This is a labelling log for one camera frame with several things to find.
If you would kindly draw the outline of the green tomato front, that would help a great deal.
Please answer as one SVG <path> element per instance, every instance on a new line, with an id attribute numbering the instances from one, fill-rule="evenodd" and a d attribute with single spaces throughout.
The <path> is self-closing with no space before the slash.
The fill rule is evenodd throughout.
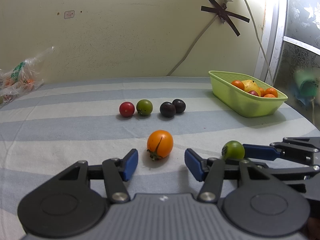
<path id="1" fill-rule="evenodd" d="M 224 160 L 243 159 L 245 157 L 245 148 L 240 142 L 232 140 L 223 146 L 221 154 Z"/>

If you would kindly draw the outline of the green tomato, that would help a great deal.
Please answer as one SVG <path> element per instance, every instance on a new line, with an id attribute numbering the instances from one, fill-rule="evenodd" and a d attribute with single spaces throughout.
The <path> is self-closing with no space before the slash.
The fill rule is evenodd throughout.
<path id="1" fill-rule="evenodd" d="M 224 160 L 243 159 L 245 157 L 245 148 L 240 142 L 232 140 L 223 146 L 221 154 Z"/>
<path id="2" fill-rule="evenodd" d="M 141 116 L 149 116 L 153 111 L 153 104 L 147 99 L 139 100 L 136 104 L 136 110 Z"/>

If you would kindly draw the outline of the dark purple tomato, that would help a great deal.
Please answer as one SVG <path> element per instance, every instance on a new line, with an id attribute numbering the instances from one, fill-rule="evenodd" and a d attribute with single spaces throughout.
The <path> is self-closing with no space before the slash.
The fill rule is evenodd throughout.
<path id="1" fill-rule="evenodd" d="M 172 104 L 175 106 L 176 109 L 176 114 L 181 114 L 185 111 L 186 109 L 186 104 L 183 100 L 181 99 L 175 99 L 173 100 Z"/>
<path id="2" fill-rule="evenodd" d="M 176 114 L 176 108 L 171 102 L 163 102 L 159 108 L 161 115 L 172 118 Z"/>

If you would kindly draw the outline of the green plastic basket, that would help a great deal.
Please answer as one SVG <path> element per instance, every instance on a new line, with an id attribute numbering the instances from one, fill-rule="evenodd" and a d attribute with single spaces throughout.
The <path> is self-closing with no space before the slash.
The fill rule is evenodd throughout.
<path id="1" fill-rule="evenodd" d="M 236 113 L 247 118 L 272 115 L 288 100 L 288 97 L 279 90 L 277 91 L 278 96 L 276 98 L 264 98 L 251 95 L 232 85 L 232 82 L 235 80 L 252 80 L 258 87 L 263 89 L 271 87 L 263 81 L 246 74 L 218 70 L 211 70 L 208 74 L 213 94 Z"/>

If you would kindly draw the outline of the red cherry tomato back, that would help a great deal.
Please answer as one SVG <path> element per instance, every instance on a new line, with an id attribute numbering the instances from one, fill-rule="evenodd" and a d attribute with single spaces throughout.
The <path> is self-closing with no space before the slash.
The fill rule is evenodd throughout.
<path id="1" fill-rule="evenodd" d="M 135 113 L 135 106 L 133 103 L 131 102 L 123 102 L 120 106 L 119 106 L 119 113 L 122 117 L 124 118 L 129 118 L 131 116 L 133 116 L 133 114 Z"/>

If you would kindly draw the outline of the large yellow citrus fruit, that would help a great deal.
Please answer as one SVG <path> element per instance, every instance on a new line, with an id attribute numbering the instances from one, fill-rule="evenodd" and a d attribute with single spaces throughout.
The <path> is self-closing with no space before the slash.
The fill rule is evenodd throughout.
<path id="1" fill-rule="evenodd" d="M 257 85 L 257 83 L 253 80 L 244 80 L 242 81 L 242 83 L 244 84 L 244 91 L 245 92 L 250 92 L 250 91 L 255 91 L 258 96 L 261 96 L 261 91 L 259 86 Z"/>

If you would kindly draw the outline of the green tomato back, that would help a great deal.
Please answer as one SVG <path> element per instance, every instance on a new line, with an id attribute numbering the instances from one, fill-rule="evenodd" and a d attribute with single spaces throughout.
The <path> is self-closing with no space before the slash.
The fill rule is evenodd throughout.
<path id="1" fill-rule="evenodd" d="M 153 111 L 153 104 L 147 99 L 139 100 L 136 104 L 136 110 L 141 116 L 149 116 Z"/>

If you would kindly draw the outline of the small orange tangerine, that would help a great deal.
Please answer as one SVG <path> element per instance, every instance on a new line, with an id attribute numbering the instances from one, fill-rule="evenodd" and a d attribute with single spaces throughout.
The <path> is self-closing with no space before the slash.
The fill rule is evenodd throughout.
<path id="1" fill-rule="evenodd" d="M 265 94 L 264 98 L 276 98 L 276 96 L 273 94 Z"/>

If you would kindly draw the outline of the frosted glass door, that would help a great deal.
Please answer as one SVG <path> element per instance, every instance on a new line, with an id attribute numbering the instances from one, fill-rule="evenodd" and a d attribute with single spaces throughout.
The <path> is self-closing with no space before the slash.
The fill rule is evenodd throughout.
<path id="1" fill-rule="evenodd" d="M 319 0 L 266 0 L 254 76 L 319 126 Z"/>

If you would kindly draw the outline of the clear plastic snack bag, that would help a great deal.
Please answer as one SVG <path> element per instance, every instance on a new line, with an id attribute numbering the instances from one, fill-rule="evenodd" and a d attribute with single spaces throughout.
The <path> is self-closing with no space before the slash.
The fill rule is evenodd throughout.
<path id="1" fill-rule="evenodd" d="M 55 51 L 49 47 L 35 57 L 20 62 L 10 71 L 1 70 L 1 108 L 44 84 L 40 71 L 45 59 Z"/>

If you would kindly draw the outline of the black tape cross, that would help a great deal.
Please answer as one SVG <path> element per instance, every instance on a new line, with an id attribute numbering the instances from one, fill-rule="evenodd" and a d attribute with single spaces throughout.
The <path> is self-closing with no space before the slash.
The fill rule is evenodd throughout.
<path id="1" fill-rule="evenodd" d="M 225 5 L 221 6 L 219 5 L 219 3 L 217 3 L 216 0 L 208 0 L 210 2 L 210 4 L 212 5 L 212 7 L 207 7 L 207 6 L 201 6 L 201 11 L 204 11 L 204 12 L 210 12 L 210 13 L 214 13 L 214 14 L 217 14 L 217 16 L 221 19 L 221 20 L 224 20 L 225 22 L 228 23 L 228 25 L 231 27 L 231 29 L 234 31 L 234 33 L 236 34 L 237 37 L 240 36 L 240 32 L 238 31 L 238 29 L 236 28 L 235 24 L 233 23 L 233 21 L 230 19 L 230 17 L 233 17 L 233 18 L 237 18 L 239 20 L 242 20 L 246 23 L 249 23 L 250 22 L 250 19 L 245 17 L 245 16 L 242 16 L 242 15 L 239 15 L 239 14 L 236 14 L 236 13 L 233 13 L 233 12 L 230 12 L 230 11 L 227 11 L 227 7 Z"/>

